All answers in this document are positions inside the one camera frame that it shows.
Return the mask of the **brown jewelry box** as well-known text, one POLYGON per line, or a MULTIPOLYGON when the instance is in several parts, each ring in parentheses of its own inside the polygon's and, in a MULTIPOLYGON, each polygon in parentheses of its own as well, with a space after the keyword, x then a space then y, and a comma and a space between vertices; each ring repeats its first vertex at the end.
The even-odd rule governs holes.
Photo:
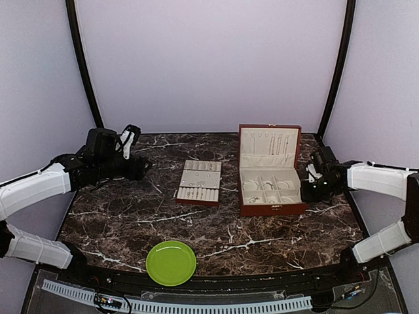
POLYGON ((301 127, 239 126, 238 186, 243 217, 302 215, 297 173, 301 127))

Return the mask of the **jewelry tray brown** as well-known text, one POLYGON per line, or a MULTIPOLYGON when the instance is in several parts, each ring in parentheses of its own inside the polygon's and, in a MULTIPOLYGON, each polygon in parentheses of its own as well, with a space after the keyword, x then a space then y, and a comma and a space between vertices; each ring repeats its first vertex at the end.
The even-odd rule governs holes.
POLYGON ((176 202, 219 206, 221 168, 221 162, 186 160, 176 202))

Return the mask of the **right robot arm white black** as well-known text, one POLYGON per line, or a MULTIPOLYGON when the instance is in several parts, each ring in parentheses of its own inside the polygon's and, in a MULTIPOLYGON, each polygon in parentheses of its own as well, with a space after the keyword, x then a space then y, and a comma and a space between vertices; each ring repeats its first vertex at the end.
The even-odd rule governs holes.
POLYGON ((357 276, 359 265, 418 243, 417 168, 340 162, 330 147, 321 147, 311 153, 305 170, 308 178, 301 183, 303 201, 328 201, 343 192, 370 192, 405 204, 401 218, 341 252, 341 264, 334 270, 339 283, 347 284, 357 276))

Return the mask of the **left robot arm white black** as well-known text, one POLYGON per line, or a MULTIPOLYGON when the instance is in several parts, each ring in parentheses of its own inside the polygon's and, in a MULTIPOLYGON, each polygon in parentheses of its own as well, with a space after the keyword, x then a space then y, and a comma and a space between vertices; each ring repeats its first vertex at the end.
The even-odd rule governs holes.
POLYGON ((42 238, 7 222, 13 214, 30 205, 86 186, 97 188, 115 178, 140 181, 152 164, 131 156, 141 130, 134 125, 122 133, 93 128, 86 143, 74 154, 61 154, 43 168, 1 183, 1 257, 18 258, 66 270, 78 285, 92 280, 86 257, 76 246, 42 238))

